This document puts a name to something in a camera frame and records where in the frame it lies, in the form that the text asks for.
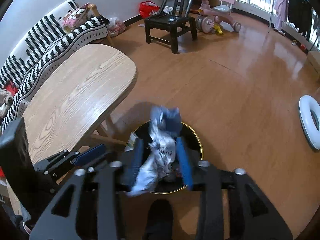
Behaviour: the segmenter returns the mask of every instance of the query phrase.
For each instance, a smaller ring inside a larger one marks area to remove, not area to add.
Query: dark shoe
[[[148,212],[143,240],[171,240],[173,212],[170,203],[164,199],[154,201]]]

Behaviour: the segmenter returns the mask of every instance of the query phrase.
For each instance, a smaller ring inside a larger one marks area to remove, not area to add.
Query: yellow toy
[[[222,32],[222,30],[221,30],[220,24],[215,23],[214,26],[213,26],[213,28],[214,28],[214,30],[216,31],[216,33],[218,33],[218,34],[220,34],[220,35],[223,34],[223,32]]]

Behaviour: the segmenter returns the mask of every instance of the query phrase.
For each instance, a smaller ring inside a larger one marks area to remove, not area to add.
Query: black coat
[[[312,25],[312,6],[307,0],[289,0],[288,20],[309,41]]]

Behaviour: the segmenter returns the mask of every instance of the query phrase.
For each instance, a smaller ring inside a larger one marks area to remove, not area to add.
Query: blue gripper pad
[[[188,185],[188,189],[193,188],[192,168],[189,161],[189,156],[184,147],[181,137],[177,137],[176,151],[180,164],[180,172],[182,173],[182,181],[185,185]]]
[[[107,148],[104,144],[100,144],[92,149],[87,150],[77,157],[75,166],[83,166],[98,158],[106,152]]]
[[[132,155],[131,163],[128,165],[123,175],[123,178],[127,179],[127,185],[129,186],[130,189],[134,186],[139,169],[142,165],[143,150],[144,150],[143,140],[140,138],[137,138],[134,143],[133,153],[132,151],[130,151],[130,154]]]

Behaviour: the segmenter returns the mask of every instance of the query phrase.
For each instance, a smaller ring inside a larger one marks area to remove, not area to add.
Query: children's tricycle
[[[239,32],[241,29],[241,23],[237,22],[230,15],[232,10],[232,5],[236,0],[219,0],[221,4],[219,6],[210,8],[209,0],[202,0],[202,4],[198,10],[199,16],[196,20],[197,29],[209,33],[213,30],[215,23],[226,22],[231,25],[231,27]]]

